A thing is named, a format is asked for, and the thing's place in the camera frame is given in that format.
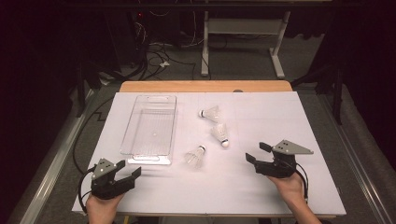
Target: white cable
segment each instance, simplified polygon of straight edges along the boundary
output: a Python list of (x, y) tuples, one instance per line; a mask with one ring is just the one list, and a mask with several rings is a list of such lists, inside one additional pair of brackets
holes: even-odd
[(139, 36), (139, 35), (140, 35), (140, 31), (141, 31), (141, 30), (142, 30), (142, 27), (139, 26), (139, 31), (137, 32), (136, 36)]
[(150, 45), (150, 46), (153, 46), (153, 45), (173, 46), (173, 45), (171, 45), (171, 44), (165, 44), (165, 43), (163, 43), (163, 42), (153, 42), (153, 43), (150, 43), (149, 45)]
[(198, 46), (198, 45), (200, 45), (202, 42), (204, 42), (204, 40), (202, 39), (202, 40), (200, 40), (198, 43), (196, 43), (196, 44), (193, 44), (193, 45), (186, 45), (186, 46), (181, 46), (182, 48), (188, 48), (188, 47), (192, 47), (192, 46)]
[(194, 36), (192, 37), (191, 43), (189, 45), (186, 45), (186, 46), (181, 46), (182, 48), (187, 48), (187, 47), (194, 46), (193, 43), (194, 43), (194, 40), (195, 40), (195, 34), (197, 32), (197, 22), (196, 22), (196, 19), (195, 19), (195, 11), (192, 12), (192, 15), (194, 15)]
[(140, 29), (143, 29), (143, 40), (142, 40), (142, 44), (143, 44), (146, 40), (146, 29), (142, 24), (140, 24), (137, 21), (134, 24), (138, 25), (140, 27)]
[(154, 12), (152, 12), (152, 11), (150, 11), (149, 13), (151, 13), (152, 15), (154, 15), (154, 16), (158, 16), (158, 17), (161, 17), (161, 16), (166, 16), (166, 15), (168, 15), (168, 13), (170, 12), (170, 10), (169, 11), (167, 11), (165, 14), (162, 14), (162, 15), (158, 15), (158, 14), (155, 14)]

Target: metal frame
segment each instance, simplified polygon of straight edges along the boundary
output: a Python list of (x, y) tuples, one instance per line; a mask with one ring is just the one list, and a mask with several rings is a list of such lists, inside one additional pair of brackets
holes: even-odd
[(271, 59), (276, 70), (278, 79), (284, 79), (285, 74), (277, 56), (286, 27), (289, 22), (290, 11), (286, 11), (283, 20), (218, 20), (209, 19), (208, 11), (205, 12), (205, 26), (204, 26), (204, 46), (202, 51), (201, 62), (201, 76), (209, 75), (209, 48), (207, 46), (208, 34), (254, 34), (254, 35), (277, 35), (277, 41), (274, 48), (269, 48)]
[(103, 4), (103, 3), (69, 3), (64, 0), (58, 0), (60, 7), (84, 10), (84, 11), (109, 11), (109, 10), (157, 10), (173, 9), (185, 11), (210, 11), (210, 10), (262, 10), (266, 9), (285, 9), (292, 10), (296, 8), (311, 9), (352, 9), (363, 6), (363, 3), (341, 3), (332, 2), (331, 0), (314, 1), (314, 0), (296, 0), (296, 1), (268, 1), (268, 2), (243, 2), (243, 3), (177, 3), (177, 4)]

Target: wooden table edge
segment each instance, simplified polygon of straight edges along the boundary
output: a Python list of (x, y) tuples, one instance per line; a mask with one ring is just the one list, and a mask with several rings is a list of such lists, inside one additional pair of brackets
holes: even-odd
[(266, 92), (292, 91), (285, 80), (125, 81), (120, 92)]

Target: white paper sheet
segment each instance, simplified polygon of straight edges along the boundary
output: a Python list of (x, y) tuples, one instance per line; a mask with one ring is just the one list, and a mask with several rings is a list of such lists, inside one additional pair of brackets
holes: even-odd
[[(106, 158), (125, 160), (120, 145), (137, 95), (117, 93), (108, 114), (90, 167)], [(171, 165), (142, 165), (142, 175), (121, 201), (118, 211), (139, 215), (287, 216), (290, 210), (265, 176), (255, 173), (245, 159), (249, 153), (261, 161), (273, 155), (259, 149), (259, 142), (274, 146), (287, 139), (314, 151), (296, 160), (309, 177), (309, 205), (317, 215), (344, 215), (346, 210), (332, 181), (296, 92), (164, 93), (177, 97), (177, 122)], [(210, 134), (215, 123), (198, 117), (198, 111), (218, 105), (227, 124), (230, 146), (222, 147)], [(206, 146), (203, 167), (191, 169), (186, 152)], [(139, 167), (127, 164), (116, 180)], [(87, 176), (82, 191), (91, 189)], [(78, 200), (72, 209), (80, 212)]]

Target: black cable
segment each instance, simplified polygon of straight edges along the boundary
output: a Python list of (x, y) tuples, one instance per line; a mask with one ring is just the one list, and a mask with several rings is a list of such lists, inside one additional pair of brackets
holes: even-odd
[(212, 80), (212, 74), (210, 73), (209, 64), (207, 64), (207, 62), (206, 62), (206, 60), (205, 60), (205, 58), (204, 58), (203, 53), (201, 53), (201, 59), (204, 61), (204, 63), (205, 63), (206, 66), (207, 66), (207, 75), (209, 76), (209, 80)]
[(303, 180), (304, 198), (305, 198), (306, 203), (308, 203), (308, 175), (306, 174), (304, 168), (300, 164), (296, 163), (298, 166), (300, 166), (303, 169), (304, 174), (306, 176), (306, 180), (305, 180), (305, 177), (301, 174), (301, 172), (299, 170), (297, 170), (297, 168), (294, 168), (293, 166), (291, 166), (290, 164), (288, 164), (285, 161), (278, 160), (278, 159), (276, 159), (276, 160), (281, 162), (281, 163), (283, 163), (283, 164), (285, 164), (285, 165), (287, 165), (287, 166), (289, 166), (289, 168), (291, 168), (295, 173), (297, 173), (297, 175)]
[(227, 35), (219, 35), (219, 36), (222, 36), (224, 38), (224, 45), (223, 46), (221, 46), (221, 47), (213, 47), (213, 46), (210, 46), (208, 44), (207, 47), (210, 48), (210, 49), (225, 49), (225, 48), (227, 48), (227, 45), (228, 45)]
[(87, 174), (93, 172), (95, 170), (95, 168), (96, 168), (96, 164), (91, 169), (87, 170), (87, 172), (85, 172), (83, 174), (83, 176), (79, 179), (79, 182), (78, 182), (78, 202), (79, 202), (79, 205), (81, 206), (84, 214), (87, 214), (87, 207), (85, 206), (84, 202), (82, 201), (83, 196), (81, 196), (81, 186), (82, 186), (82, 182), (84, 181), (85, 176), (87, 176)]
[(265, 39), (270, 37), (271, 35), (256, 35), (255, 37), (247, 38), (247, 37), (239, 37), (241, 35), (230, 35), (230, 38), (232, 39), (241, 39), (241, 40), (259, 40), (259, 39)]
[(143, 77), (145, 76), (145, 74), (147, 73), (148, 69), (149, 69), (149, 66), (148, 66), (149, 63), (148, 63), (148, 57), (147, 57), (147, 55), (145, 55), (144, 63), (145, 63), (145, 65), (146, 65), (146, 69), (143, 70), (143, 72), (142, 72), (142, 74), (140, 75), (140, 77), (139, 77), (138, 80), (142, 80)]
[(86, 192), (84, 195), (82, 195), (82, 197), (81, 197), (81, 198), (82, 198), (82, 199), (83, 199), (83, 198), (85, 198), (85, 196), (87, 196), (87, 195), (88, 195), (89, 193), (91, 193), (91, 192), (92, 192), (92, 191), (91, 191), (91, 190), (89, 190), (89, 191), (88, 191), (88, 192)]
[(157, 52), (153, 52), (153, 51), (149, 51), (149, 50), (148, 50), (148, 53), (153, 53), (153, 54), (156, 54), (156, 55), (157, 55), (157, 57), (152, 57), (152, 58), (148, 59), (148, 64), (151, 65), (151, 66), (160, 66), (159, 64), (151, 64), (150, 61), (153, 60), (153, 59), (156, 59), (156, 58), (161, 59), (161, 61), (162, 61), (163, 63), (164, 63), (165, 61), (169, 61), (169, 58), (168, 58), (167, 60), (164, 60), (163, 57), (158, 53), (158, 51), (157, 51)]
[(114, 98), (114, 96), (111, 97), (111, 98), (109, 98), (109, 99), (107, 99), (107, 100), (105, 100), (103, 103), (101, 103), (101, 104), (90, 114), (90, 116), (84, 121), (84, 124), (82, 125), (82, 127), (81, 127), (81, 128), (79, 129), (79, 131), (78, 131), (78, 135), (77, 135), (77, 137), (76, 137), (76, 141), (75, 141), (75, 143), (74, 143), (74, 145), (73, 145), (73, 149), (72, 149), (72, 157), (73, 157), (73, 163), (75, 164), (76, 168), (78, 169), (78, 171), (79, 171), (82, 175), (84, 174), (84, 172), (82, 171), (81, 168), (79, 168), (78, 163), (77, 163), (77, 160), (76, 160), (76, 145), (77, 145), (78, 139), (81, 137), (82, 131), (85, 129), (85, 126), (87, 126), (88, 121), (92, 118), (93, 115), (95, 115), (95, 114), (99, 115), (98, 121), (104, 121), (104, 120), (105, 120), (105, 119), (101, 119), (102, 113), (99, 113), (98, 110), (99, 110), (103, 105), (105, 105), (107, 102), (109, 102), (110, 100), (112, 100), (113, 98)]
[(157, 50), (154, 50), (154, 49), (149, 49), (148, 51), (151, 51), (151, 50), (153, 50), (154, 52), (161, 52), (161, 50), (163, 50), (163, 48), (164, 48), (164, 46), (165, 46), (165, 44), (163, 43), (162, 45), (160, 45), (159, 43), (153, 43), (153, 44), (149, 44), (151, 47), (152, 46), (158, 46), (158, 47), (160, 47), (160, 49), (157, 49)]
[(296, 164), (303, 170), (303, 172), (304, 172), (304, 174), (305, 174), (306, 188), (308, 189), (308, 188), (309, 188), (309, 184), (308, 184), (308, 175), (306, 174), (306, 171), (305, 171), (305, 169), (303, 168), (302, 165), (300, 165), (299, 163), (296, 163)]
[(135, 77), (136, 75), (141, 73), (146, 68), (147, 68), (147, 66), (146, 66), (144, 60), (142, 60), (142, 62), (139, 64), (139, 66), (136, 68), (136, 70), (134, 70), (130, 74), (126, 75), (125, 77), (127, 77), (128, 79), (131, 78), (131, 77)]
[(151, 77), (157, 76), (158, 74), (160, 74), (161, 72), (163, 72), (166, 69), (166, 66), (163, 68), (163, 70), (160, 71), (160, 69), (161, 69), (161, 67), (158, 66), (157, 70), (154, 73), (151, 73), (150, 75), (148, 75), (147, 77), (142, 78), (141, 80), (147, 80), (147, 79), (149, 79)]
[(160, 77), (156, 77), (158, 74), (155, 74), (155, 75), (153, 75), (150, 71), (148, 71), (149, 73), (150, 73), (150, 75), (148, 75), (148, 77), (145, 77), (143, 80), (147, 80), (147, 79), (149, 79), (150, 77), (154, 77), (154, 78), (156, 78), (156, 79), (158, 79), (158, 80), (163, 80), (162, 78), (160, 78)]
[(177, 60), (175, 60), (175, 59), (172, 59), (172, 58), (166, 53), (166, 50), (165, 50), (165, 47), (164, 47), (164, 46), (163, 46), (163, 54), (166, 55), (166, 57), (168, 58), (169, 61), (172, 61), (172, 62), (175, 62), (175, 63), (180, 63), (180, 64), (192, 65), (191, 79), (194, 80), (194, 70), (195, 70), (195, 65), (196, 65), (196, 63), (183, 63), (183, 62), (177, 61)]

